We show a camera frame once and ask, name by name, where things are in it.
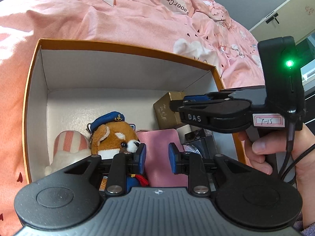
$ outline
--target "blue hat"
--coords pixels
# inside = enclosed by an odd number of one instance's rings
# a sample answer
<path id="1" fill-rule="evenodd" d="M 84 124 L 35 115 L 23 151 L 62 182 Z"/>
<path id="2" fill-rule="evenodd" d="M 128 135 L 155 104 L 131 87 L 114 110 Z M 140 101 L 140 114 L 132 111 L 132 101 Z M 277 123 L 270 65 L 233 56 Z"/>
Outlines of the blue hat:
<path id="1" fill-rule="evenodd" d="M 110 112 L 107 113 L 99 118 L 97 118 L 95 121 L 92 123 L 89 123 L 87 125 L 88 131 L 93 134 L 95 130 L 102 124 L 111 122 L 111 121 L 125 121 L 125 117 L 122 113 L 120 112 Z"/>

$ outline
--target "pink notebook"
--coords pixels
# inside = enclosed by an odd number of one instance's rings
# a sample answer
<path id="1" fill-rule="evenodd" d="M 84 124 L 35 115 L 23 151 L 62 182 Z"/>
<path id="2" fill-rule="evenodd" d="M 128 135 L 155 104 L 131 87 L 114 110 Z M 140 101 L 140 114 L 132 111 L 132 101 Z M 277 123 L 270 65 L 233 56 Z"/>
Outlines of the pink notebook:
<path id="1" fill-rule="evenodd" d="M 138 132 L 141 143 L 146 144 L 145 173 L 151 187 L 187 187 L 188 176 L 174 175 L 169 161 L 169 143 L 176 144 L 180 152 L 183 147 L 175 129 Z"/>

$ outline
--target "small brown box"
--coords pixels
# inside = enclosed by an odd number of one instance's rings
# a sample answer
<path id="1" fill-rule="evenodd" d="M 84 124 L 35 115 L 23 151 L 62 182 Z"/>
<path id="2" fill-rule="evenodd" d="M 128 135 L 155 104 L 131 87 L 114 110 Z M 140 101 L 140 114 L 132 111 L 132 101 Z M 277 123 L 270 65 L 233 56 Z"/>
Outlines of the small brown box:
<path id="1" fill-rule="evenodd" d="M 157 122 L 160 130 L 177 129 L 185 123 L 181 122 L 178 112 L 173 112 L 170 109 L 171 100 L 182 100 L 185 96 L 184 92 L 168 92 L 154 103 L 153 107 L 157 116 Z"/>

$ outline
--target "open box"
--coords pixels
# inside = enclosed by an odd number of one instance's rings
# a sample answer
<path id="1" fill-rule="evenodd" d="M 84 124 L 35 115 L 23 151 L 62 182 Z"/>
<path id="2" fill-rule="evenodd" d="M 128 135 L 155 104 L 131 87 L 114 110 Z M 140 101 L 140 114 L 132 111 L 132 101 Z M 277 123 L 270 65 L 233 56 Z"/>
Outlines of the open box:
<path id="1" fill-rule="evenodd" d="M 23 155 L 27 181 L 45 176 L 57 135 L 111 111 L 137 129 L 158 130 L 153 104 L 168 91 L 222 89 L 215 67 L 158 50 L 95 41 L 40 39 L 26 82 Z M 241 142 L 214 133 L 218 152 L 245 162 Z"/>

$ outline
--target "pink bedding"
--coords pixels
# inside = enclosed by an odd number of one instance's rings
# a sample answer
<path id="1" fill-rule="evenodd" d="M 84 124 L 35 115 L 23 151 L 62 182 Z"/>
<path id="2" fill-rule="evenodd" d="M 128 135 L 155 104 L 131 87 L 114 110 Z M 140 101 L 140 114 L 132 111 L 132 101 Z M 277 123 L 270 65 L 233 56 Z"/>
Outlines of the pink bedding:
<path id="1" fill-rule="evenodd" d="M 118 42 L 215 65 L 226 87 L 264 84 L 257 42 L 214 0 L 0 2 L 0 235 L 21 225 L 13 200 L 26 184 L 21 119 L 39 38 Z"/>

